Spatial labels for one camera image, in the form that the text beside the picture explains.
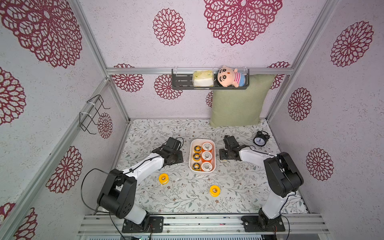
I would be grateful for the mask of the yellow black tape roll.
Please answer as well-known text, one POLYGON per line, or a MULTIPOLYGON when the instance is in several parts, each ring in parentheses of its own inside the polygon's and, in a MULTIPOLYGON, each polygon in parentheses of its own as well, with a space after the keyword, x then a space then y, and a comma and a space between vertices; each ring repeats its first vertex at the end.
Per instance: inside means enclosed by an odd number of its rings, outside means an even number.
POLYGON ((194 171, 200 171, 201 170, 201 164, 200 163, 194 163, 192 168, 194 171))
POLYGON ((194 152, 200 154, 202 152, 202 146, 196 145, 194 146, 194 152))
POLYGON ((200 161, 200 160, 201 160, 201 154, 200 154, 200 153, 194 153, 194 154, 193 154, 193 160, 194 160, 195 162, 200 161))

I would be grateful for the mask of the orange white sealing tape roll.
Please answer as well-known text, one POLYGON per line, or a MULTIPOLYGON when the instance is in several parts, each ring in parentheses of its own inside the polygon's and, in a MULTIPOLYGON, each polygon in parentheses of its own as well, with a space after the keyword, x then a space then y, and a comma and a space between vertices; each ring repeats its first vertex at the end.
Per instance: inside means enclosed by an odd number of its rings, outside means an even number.
POLYGON ((210 151, 204 151, 201 153, 202 162, 209 162, 211 163, 213 160, 213 154, 210 151))
POLYGON ((214 145, 212 143, 210 143, 210 142, 205 142, 205 143, 202 144, 202 151, 203 152, 210 152, 210 153, 212 153, 213 149, 214 149, 214 145))
POLYGON ((213 170, 213 165, 210 162, 203 162, 201 164, 201 171, 203 172, 211 172, 213 170))

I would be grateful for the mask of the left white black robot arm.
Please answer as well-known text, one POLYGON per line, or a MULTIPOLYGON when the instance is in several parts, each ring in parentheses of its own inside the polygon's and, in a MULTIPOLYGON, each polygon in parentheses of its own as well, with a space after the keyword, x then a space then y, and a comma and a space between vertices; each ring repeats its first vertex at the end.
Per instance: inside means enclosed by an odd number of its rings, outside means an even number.
POLYGON ((130 221, 142 229, 147 228, 150 214, 135 204, 137 185, 153 172, 183 162, 180 147, 162 146, 129 169, 113 169, 98 196, 98 206, 119 219, 130 221))

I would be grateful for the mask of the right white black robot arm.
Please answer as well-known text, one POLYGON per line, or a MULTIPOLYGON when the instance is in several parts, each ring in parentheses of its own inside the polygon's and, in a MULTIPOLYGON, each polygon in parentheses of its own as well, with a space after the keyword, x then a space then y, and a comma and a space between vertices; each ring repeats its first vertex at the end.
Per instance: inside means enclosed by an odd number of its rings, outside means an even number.
POLYGON ((264 167, 271 191, 259 215, 267 220, 280 217, 288 198, 294 196, 304 184, 300 171, 286 152, 272 155, 256 151, 250 146, 240 146, 220 149, 219 156, 221 160, 236 160, 264 167))

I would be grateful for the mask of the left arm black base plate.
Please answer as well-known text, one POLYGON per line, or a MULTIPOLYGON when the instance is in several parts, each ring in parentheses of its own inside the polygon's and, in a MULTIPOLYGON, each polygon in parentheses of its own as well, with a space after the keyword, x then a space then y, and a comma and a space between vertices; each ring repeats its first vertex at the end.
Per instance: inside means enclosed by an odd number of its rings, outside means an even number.
POLYGON ((148 215, 141 224, 135 224, 132 221, 125 220, 122 233, 162 233, 164 227, 164 217, 148 215))

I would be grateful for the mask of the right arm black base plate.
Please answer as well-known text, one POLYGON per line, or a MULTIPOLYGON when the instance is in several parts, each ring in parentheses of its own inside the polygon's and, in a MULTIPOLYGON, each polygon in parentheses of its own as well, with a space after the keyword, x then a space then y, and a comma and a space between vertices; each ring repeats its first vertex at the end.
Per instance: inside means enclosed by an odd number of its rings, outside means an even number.
POLYGON ((247 233, 256 233, 256 232, 285 232, 286 228, 284 226, 282 217, 277 217, 275 219, 268 219, 266 216, 242 216, 241 221, 245 232, 247 233))

